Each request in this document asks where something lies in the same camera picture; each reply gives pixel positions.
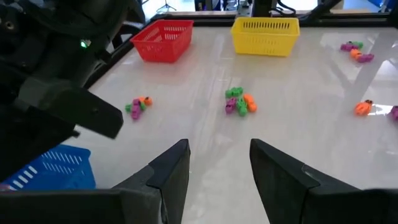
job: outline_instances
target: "table surface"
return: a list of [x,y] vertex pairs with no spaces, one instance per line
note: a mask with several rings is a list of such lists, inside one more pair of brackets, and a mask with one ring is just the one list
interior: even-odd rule
[[[364,42],[371,63],[352,61],[340,44]],[[135,49],[90,91],[120,110],[137,96],[154,105],[134,122],[124,113],[115,140],[91,131],[66,144],[88,148],[99,188],[112,187],[179,139],[192,150],[183,223],[267,223],[253,181],[249,143],[259,138],[361,189],[398,188],[397,43],[393,28],[302,28],[287,58],[236,55],[229,29],[194,28],[175,64],[143,62]],[[242,86],[258,111],[224,112],[224,92]],[[373,100],[367,117],[359,101]]]

